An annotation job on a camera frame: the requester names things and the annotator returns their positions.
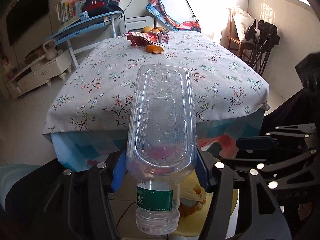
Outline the orange white snack bag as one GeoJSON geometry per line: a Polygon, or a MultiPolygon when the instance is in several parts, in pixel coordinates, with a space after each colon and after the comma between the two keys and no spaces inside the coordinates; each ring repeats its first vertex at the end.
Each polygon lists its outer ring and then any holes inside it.
{"type": "Polygon", "coordinates": [[[162,45],[167,43],[169,40],[168,29],[163,29],[162,31],[155,33],[149,31],[148,33],[143,33],[141,31],[129,31],[125,33],[126,39],[131,42],[131,46],[146,46],[146,45],[162,45]]]}

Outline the white air purifier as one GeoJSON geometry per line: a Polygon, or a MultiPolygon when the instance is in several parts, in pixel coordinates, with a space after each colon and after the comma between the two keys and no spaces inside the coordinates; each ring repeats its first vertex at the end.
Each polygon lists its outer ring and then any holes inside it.
{"type": "Polygon", "coordinates": [[[151,16],[122,18],[119,20],[119,33],[123,35],[128,31],[139,31],[144,27],[154,27],[155,19],[151,16]]]}

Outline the clear plastic water bottle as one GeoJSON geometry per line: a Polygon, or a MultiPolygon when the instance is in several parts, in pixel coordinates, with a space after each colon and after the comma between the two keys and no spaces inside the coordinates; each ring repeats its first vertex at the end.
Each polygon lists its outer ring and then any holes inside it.
{"type": "Polygon", "coordinates": [[[126,168],[136,180],[136,224],[148,235],[174,232],[181,183],[196,164],[193,89],[186,68],[140,67],[132,102],[126,168]]]}

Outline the wooden chair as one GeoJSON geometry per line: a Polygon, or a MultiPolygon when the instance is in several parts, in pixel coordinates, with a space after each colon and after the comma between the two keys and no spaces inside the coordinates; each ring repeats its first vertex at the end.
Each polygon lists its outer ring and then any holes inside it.
{"type": "Polygon", "coordinates": [[[230,51],[235,51],[237,57],[242,59],[245,57],[246,59],[249,60],[249,55],[245,54],[245,51],[249,50],[252,51],[253,49],[253,42],[252,41],[247,41],[247,42],[240,42],[237,31],[236,31],[236,26],[233,20],[232,16],[232,11],[234,8],[233,7],[229,9],[229,31],[228,31],[228,44],[227,44],[227,49],[230,51]]]}

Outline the wall mounted black television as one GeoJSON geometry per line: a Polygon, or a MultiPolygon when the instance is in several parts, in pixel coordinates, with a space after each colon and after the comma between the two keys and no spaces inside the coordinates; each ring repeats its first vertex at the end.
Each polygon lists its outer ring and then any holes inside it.
{"type": "Polygon", "coordinates": [[[48,12],[48,0],[18,0],[6,16],[9,46],[48,12]]]}

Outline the white tissue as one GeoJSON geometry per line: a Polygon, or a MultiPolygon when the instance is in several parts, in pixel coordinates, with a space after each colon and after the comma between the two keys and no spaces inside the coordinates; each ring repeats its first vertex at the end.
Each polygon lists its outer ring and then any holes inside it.
{"type": "Polygon", "coordinates": [[[207,193],[200,186],[196,172],[193,171],[182,181],[180,186],[180,215],[182,217],[191,216],[197,211],[201,211],[207,201],[207,193]]]}

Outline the pink kettlebell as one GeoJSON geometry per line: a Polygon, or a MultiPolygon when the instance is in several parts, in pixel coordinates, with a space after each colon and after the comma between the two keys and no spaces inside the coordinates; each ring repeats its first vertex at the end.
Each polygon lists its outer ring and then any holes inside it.
{"type": "Polygon", "coordinates": [[[52,59],[54,59],[57,56],[57,50],[55,48],[54,40],[49,40],[49,41],[45,42],[42,45],[42,48],[43,48],[44,53],[45,53],[45,58],[48,61],[51,61],[52,59]]]}

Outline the blue study desk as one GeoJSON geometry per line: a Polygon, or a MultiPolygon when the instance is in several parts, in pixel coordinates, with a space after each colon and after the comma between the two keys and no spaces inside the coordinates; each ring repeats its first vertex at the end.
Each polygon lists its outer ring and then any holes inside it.
{"type": "Polygon", "coordinates": [[[79,20],[76,23],[73,23],[70,26],[65,27],[62,30],[58,31],[57,33],[53,34],[52,36],[47,38],[46,41],[52,40],[56,45],[66,43],[67,49],[72,59],[73,66],[75,68],[78,68],[79,64],[76,59],[76,54],[95,48],[100,43],[97,42],[97,43],[89,44],[74,50],[71,45],[71,40],[101,28],[108,28],[109,26],[112,27],[113,37],[116,37],[117,33],[115,28],[115,21],[116,19],[124,16],[125,16],[124,12],[118,10],[118,11],[112,11],[112,12],[108,12],[98,16],[90,17],[83,21],[79,20]]]}

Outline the white tv cabinet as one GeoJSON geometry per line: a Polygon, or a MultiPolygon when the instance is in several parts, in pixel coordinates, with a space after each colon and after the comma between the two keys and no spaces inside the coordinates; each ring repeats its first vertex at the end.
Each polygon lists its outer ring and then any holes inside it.
{"type": "Polygon", "coordinates": [[[58,55],[48,61],[44,55],[20,70],[9,82],[7,89],[13,98],[40,87],[50,85],[51,79],[59,77],[66,78],[71,72],[72,59],[69,51],[58,51],[58,55]]]}

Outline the brown spotted mango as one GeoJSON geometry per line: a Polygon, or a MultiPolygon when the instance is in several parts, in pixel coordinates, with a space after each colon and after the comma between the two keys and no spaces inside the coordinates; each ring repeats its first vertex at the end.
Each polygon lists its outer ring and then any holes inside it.
{"type": "Polygon", "coordinates": [[[158,29],[160,32],[163,32],[164,31],[164,28],[163,27],[156,27],[156,29],[158,29]]]}

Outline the floral white tablecloth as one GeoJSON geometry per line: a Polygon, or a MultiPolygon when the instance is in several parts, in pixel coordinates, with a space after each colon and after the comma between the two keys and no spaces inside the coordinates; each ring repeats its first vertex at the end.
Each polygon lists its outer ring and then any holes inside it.
{"type": "Polygon", "coordinates": [[[145,74],[151,91],[165,95],[174,90],[173,73],[187,71],[197,123],[242,118],[268,108],[268,83],[232,52],[201,33],[171,31],[168,36],[160,54],[132,46],[125,36],[102,41],[58,92],[43,135],[127,129],[144,65],[149,66],[145,74]]]}

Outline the yellow mango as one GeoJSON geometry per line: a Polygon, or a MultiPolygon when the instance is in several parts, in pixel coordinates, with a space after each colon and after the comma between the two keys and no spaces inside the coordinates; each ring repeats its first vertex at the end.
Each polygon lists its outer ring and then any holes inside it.
{"type": "Polygon", "coordinates": [[[142,29],[142,32],[143,32],[143,33],[148,33],[148,32],[150,32],[150,31],[152,31],[152,29],[153,29],[153,27],[146,26],[146,27],[144,27],[144,28],[142,29]]]}
{"type": "Polygon", "coordinates": [[[150,30],[150,32],[157,34],[157,33],[160,33],[161,31],[159,29],[157,29],[157,28],[153,28],[153,29],[150,30]]]}

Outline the navy striped backpack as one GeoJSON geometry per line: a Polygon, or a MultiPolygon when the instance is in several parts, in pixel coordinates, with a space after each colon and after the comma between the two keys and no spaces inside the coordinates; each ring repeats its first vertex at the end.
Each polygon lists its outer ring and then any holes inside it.
{"type": "Polygon", "coordinates": [[[120,0],[85,0],[82,12],[87,12],[89,17],[114,11],[124,12],[119,3],[120,0]]]}

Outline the yellow mango back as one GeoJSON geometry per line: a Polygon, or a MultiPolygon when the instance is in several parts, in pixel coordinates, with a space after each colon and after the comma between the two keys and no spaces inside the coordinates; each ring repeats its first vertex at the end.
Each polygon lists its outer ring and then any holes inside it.
{"type": "Polygon", "coordinates": [[[153,29],[150,30],[150,32],[157,34],[157,33],[160,33],[161,31],[159,29],[157,29],[157,28],[153,28],[153,29]]]}

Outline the white pillow bag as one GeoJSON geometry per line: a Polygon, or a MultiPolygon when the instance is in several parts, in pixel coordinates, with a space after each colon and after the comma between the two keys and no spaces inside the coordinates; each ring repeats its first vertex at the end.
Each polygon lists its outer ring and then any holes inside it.
{"type": "Polygon", "coordinates": [[[239,41],[247,42],[244,30],[254,23],[254,19],[239,7],[233,9],[232,16],[236,26],[239,41]]]}

